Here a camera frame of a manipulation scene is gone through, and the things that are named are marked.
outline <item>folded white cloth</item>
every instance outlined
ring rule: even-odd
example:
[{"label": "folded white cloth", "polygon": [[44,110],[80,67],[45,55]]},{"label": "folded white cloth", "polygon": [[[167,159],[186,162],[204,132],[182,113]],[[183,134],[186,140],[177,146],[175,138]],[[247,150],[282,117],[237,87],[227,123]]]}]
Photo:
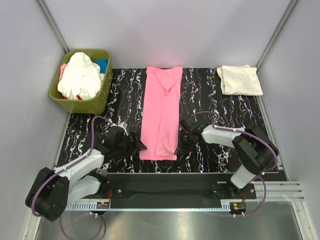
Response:
[{"label": "folded white cloth", "polygon": [[221,90],[224,95],[262,96],[257,68],[244,66],[226,66],[217,68],[221,78]]},{"label": "folded white cloth", "polygon": [[83,52],[76,52],[65,66],[58,91],[67,99],[82,100],[94,98],[100,91],[104,74],[100,66],[93,63]]}]

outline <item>reflective metal surface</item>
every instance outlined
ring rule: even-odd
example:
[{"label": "reflective metal surface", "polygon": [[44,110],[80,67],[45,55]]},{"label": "reflective metal surface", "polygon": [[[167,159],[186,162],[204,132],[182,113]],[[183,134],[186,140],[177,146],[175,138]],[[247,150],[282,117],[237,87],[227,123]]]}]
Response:
[{"label": "reflective metal surface", "polygon": [[[247,212],[257,207],[248,205]],[[106,231],[103,227],[100,240],[302,240],[288,202],[267,202],[256,215],[238,218],[221,212],[107,212],[103,220]],[[100,226],[99,219],[79,211],[66,211],[62,221],[76,240],[92,238]],[[58,221],[42,219],[35,239],[66,238]]]}]

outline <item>laundry basket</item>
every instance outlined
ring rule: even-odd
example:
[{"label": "laundry basket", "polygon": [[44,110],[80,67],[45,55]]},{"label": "laundry basket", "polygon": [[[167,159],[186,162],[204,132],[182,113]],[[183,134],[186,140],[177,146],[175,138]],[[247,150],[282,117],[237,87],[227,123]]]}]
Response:
[{"label": "laundry basket", "polygon": [[58,83],[60,76],[60,67],[55,75],[51,88],[49,90],[50,97],[58,102],[65,110],[72,114],[101,114],[106,107],[107,98],[111,86],[111,81],[113,77],[112,69],[110,68],[111,55],[106,50],[103,49],[75,49],[68,52],[61,63],[67,64],[73,54],[77,52],[83,52],[88,55],[93,62],[108,59],[108,65],[106,67],[105,75],[102,81],[101,89],[98,94],[89,100],[72,100],[64,99],[61,92],[58,91]]}]

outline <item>black marble tabletop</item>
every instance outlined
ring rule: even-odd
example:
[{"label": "black marble tabletop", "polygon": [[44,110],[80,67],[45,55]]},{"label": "black marble tabletop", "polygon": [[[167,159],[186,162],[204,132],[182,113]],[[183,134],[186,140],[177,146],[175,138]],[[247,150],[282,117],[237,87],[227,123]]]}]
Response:
[{"label": "black marble tabletop", "polygon": [[[113,80],[105,111],[101,114],[113,123],[126,121],[129,131],[141,132],[146,69],[113,69]],[[258,125],[265,133],[265,123],[258,100],[253,96],[223,95],[216,68],[184,68],[181,81],[180,119],[199,111],[216,110],[217,125],[245,127]],[[92,114],[72,114],[64,137],[57,167],[86,152],[91,144]],[[212,115],[197,115],[199,121],[210,121]],[[108,124],[97,119],[95,134],[103,136]],[[230,147],[199,143],[193,151],[178,155],[177,160],[140,160],[137,155],[110,160],[104,165],[110,173],[216,173],[235,172],[240,166],[237,153]]]}]

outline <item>white wall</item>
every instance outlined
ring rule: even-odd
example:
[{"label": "white wall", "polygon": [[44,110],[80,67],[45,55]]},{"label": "white wall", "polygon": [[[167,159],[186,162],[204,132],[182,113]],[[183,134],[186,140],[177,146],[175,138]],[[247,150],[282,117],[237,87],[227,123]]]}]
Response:
[{"label": "white wall", "polygon": [[66,120],[48,94],[63,52],[34,0],[1,0],[0,32],[0,233],[20,240],[26,196]]},{"label": "white wall", "polygon": [[46,0],[70,48],[113,68],[255,66],[289,0]]},{"label": "white wall", "polygon": [[284,160],[320,236],[320,1],[303,0],[258,76]]}]

